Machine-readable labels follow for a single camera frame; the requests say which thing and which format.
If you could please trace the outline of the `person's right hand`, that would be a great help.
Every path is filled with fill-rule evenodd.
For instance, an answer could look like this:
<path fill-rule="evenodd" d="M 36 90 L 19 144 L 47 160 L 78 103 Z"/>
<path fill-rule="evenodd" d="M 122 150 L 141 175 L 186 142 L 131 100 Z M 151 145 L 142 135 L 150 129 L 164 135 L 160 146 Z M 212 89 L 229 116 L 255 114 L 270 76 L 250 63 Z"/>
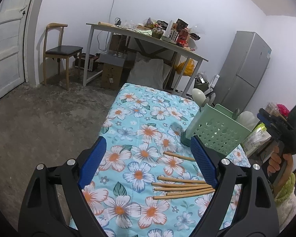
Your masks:
<path fill-rule="evenodd" d="M 268 173 L 276 173 L 281 169 L 280 164 L 282 163 L 282 159 L 281 159 L 281 156 L 279 155 L 279 152 L 280 152 L 280 148 L 278 146 L 275 146 L 269 160 L 269 166 L 267 167 Z M 283 172 L 282 178 L 288 179 L 292 173 L 292 167 L 294 165 L 293 157 L 291 153 L 283 153 L 282 156 L 287 163 L 286 169 Z"/>

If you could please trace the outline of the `right forearm fluffy sleeve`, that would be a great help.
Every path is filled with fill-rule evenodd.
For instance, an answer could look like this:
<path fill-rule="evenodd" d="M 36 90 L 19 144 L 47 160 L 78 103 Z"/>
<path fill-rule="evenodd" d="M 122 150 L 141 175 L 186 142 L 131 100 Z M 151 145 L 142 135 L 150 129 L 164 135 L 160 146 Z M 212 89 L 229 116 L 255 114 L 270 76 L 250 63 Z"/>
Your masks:
<path fill-rule="evenodd" d="M 291 173 L 289 179 L 274 199 L 279 219 L 280 232 L 296 215 L 295 183 L 296 177 Z"/>

